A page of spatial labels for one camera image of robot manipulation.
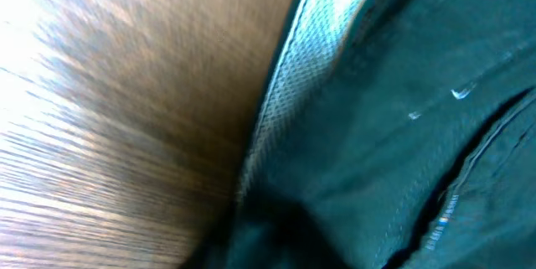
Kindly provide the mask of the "black shorts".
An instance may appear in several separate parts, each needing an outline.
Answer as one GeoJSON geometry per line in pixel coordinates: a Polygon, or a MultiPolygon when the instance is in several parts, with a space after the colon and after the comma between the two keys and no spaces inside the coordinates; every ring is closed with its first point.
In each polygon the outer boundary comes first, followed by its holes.
{"type": "Polygon", "coordinates": [[[535,0],[366,0],[187,268],[532,268],[535,0]]]}

